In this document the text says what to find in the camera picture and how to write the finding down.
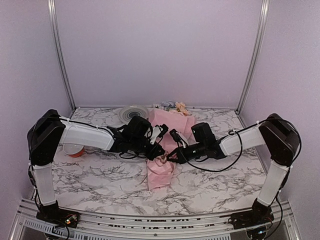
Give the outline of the beige raffia ribbon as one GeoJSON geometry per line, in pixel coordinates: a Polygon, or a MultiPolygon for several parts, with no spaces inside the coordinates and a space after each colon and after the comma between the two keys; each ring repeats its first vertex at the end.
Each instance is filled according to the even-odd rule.
{"type": "Polygon", "coordinates": [[[145,180],[147,180],[149,191],[170,185],[174,167],[171,163],[167,162],[165,155],[156,157],[154,160],[147,159],[145,161],[145,167],[146,175],[141,182],[135,185],[136,187],[142,185],[145,180]]]}

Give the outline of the pink wrapping paper sheet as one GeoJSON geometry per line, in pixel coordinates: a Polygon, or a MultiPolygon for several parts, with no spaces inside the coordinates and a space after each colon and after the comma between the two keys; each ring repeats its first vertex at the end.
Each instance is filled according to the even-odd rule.
{"type": "MultiPolygon", "coordinates": [[[[167,125],[169,131],[171,131],[172,129],[176,129],[178,132],[181,132],[187,138],[187,140],[192,138],[191,127],[196,124],[196,118],[194,116],[184,116],[176,110],[165,111],[157,108],[154,108],[150,111],[149,121],[151,122],[152,126],[160,126],[162,124],[165,124],[167,125]]],[[[160,145],[165,150],[165,154],[161,156],[166,157],[177,147],[177,143],[173,140],[173,138],[170,136],[168,132],[163,136],[160,145]]],[[[176,163],[170,161],[167,162],[172,164],[174,167],[172,173],[173,177],[176,168],[176,163]]]]}

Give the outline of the blue fake flower stem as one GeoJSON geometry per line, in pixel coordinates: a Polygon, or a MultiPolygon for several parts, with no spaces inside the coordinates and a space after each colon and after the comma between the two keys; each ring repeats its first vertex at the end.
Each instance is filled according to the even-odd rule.
{"type": "Polygon", "coordinates": [[[170,110],[173,110],[176,108],[176,102],[175,101],[162,101],[159,103],[153,103],[152,107],[154,109],[160,109],[169,112],[170,110]]]}

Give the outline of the large pink fake rose stem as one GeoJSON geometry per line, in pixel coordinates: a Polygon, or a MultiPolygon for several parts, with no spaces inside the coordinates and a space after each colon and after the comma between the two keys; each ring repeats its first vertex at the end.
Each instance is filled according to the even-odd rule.
{"type": "Polygon", "coordinates": [[[176,102],[175,103],[175,110],[184,116],[190,115],[190,112],[187,110],[186,104],[184,102],[176,102]]]}

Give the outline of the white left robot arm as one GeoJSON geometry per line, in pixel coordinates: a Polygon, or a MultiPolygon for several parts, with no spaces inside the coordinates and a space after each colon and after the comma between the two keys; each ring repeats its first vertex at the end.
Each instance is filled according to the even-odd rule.
{"type": "Polygon", "coordinates": [[[52,166],[64,146],[144,156],[152,161],[165,153],[160,142],[168,132],[165,124],[153,126],[147,119],[134,116],[121,127],[97,126],[61,116],[49,109],[27,133],[29,162],[44,215],[53,223],[63,219],[54,190],[52,166]]]}

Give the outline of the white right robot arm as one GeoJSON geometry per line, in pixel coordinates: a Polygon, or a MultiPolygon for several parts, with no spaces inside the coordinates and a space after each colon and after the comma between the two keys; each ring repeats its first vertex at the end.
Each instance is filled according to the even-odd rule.
{"type": "Polygon", "coordinates": [[[206,157],[220,160],[233,154],[241,155],[244,150],[265,145],[270,153],[270,167],[262,189],[248,212],[247,219],[258,224],[267,216],[267,209],[277,198],[285,185],[290,169],[302,150],[302,139],[295,126],[273,113],[268,118],[244,129],[230,132],[227,136],[216,139],[210,126],[200,122],[191,127],[195,144],[187,144],[175,129],[170,135],[177,143],[177,148],[166,159],[178,164],[189,164],[191,160],[206,157]]]}

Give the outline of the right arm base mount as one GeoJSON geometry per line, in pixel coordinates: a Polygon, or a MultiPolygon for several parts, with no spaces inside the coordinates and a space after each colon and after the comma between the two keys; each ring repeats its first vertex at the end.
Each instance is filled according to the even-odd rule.
{"type": "Polygon", "coordinates": [[[232,213],[228,219],[228,223],[232,224],[233,228],[237,230],[271,223],[274,219],[271,206],[260,203],[256,198],[251,210],[232,213]]]}

